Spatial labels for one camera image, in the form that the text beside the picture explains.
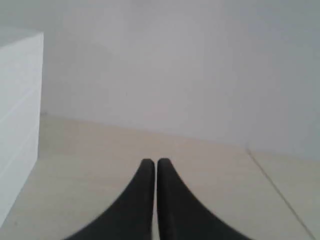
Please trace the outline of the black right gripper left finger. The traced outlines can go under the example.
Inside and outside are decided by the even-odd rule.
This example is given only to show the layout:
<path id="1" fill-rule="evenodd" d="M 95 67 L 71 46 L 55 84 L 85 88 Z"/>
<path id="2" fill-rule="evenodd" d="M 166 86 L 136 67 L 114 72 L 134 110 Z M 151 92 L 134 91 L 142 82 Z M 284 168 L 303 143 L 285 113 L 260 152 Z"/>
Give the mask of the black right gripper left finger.
<path id="1" fill-rule="evenodd" d="M 124 191 L 95 220 L 68 240 L 151 240 L 155 163 L 143 159 Z"/>

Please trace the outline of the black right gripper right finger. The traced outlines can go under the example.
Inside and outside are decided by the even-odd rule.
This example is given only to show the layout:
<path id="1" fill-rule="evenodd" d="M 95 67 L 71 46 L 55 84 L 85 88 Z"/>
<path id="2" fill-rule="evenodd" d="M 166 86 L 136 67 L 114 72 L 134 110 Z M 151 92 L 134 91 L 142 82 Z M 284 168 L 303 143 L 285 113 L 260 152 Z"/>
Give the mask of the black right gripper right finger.
<path id="1" fill-rule="evenodd" d="M 157 162 L 157 218 L 161 240 L 246 240 L 211 213 L 185 185 L 172 162 Z"/>

